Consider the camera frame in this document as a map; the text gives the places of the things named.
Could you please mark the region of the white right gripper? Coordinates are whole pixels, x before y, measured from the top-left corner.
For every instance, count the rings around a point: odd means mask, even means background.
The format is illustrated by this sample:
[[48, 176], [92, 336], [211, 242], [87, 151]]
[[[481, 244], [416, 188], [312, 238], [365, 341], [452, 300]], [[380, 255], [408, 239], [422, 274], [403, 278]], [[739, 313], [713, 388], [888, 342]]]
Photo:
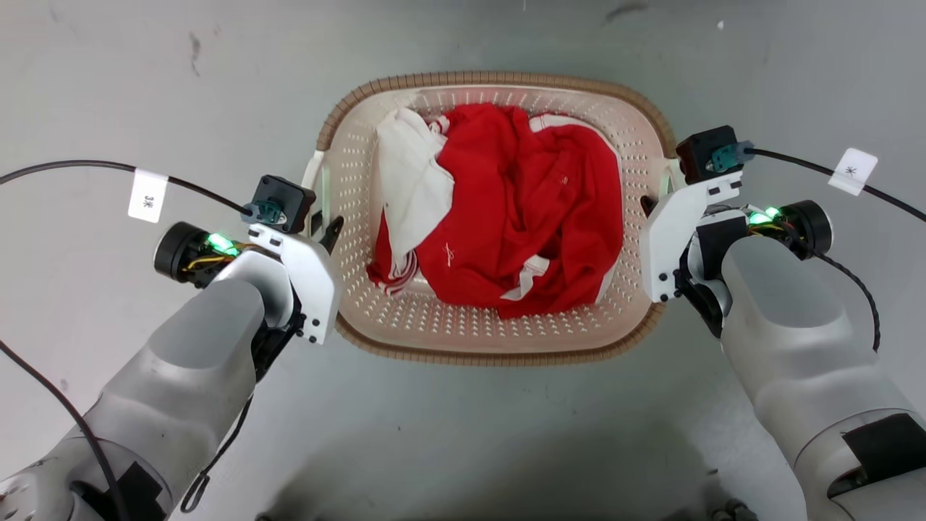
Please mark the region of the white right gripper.
[[688, 182], [680, 171], [663, 171], [657, 195], [640, 198], [646, 217], [640, 232], [645, 293], [655, 303], [687, 300], [716, 339], [732, 304], [722, 261], [735, 242], [767, 237], [801, 261], [828, 253], [833, 244], [829, 216], [810, 200], [765, 210], [729, 205], [742, 177], [737, 171]]

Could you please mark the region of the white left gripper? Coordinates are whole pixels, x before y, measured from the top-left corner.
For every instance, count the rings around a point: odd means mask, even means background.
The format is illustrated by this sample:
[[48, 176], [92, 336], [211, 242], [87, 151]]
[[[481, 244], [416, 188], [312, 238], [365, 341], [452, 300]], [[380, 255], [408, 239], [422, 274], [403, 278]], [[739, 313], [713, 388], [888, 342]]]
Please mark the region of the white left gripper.
[[337, 216], [320, 243], [252, 224], [244, 242], [177, 222], [163, 234], [153, 267], [181, 284], [204, 289], [212, 281], [241, 280], [263, 300], [270, 330], [294, 331], [315, 344], [333, 333], [343, 296], [343, 276], [331, 254], [344, 227]]

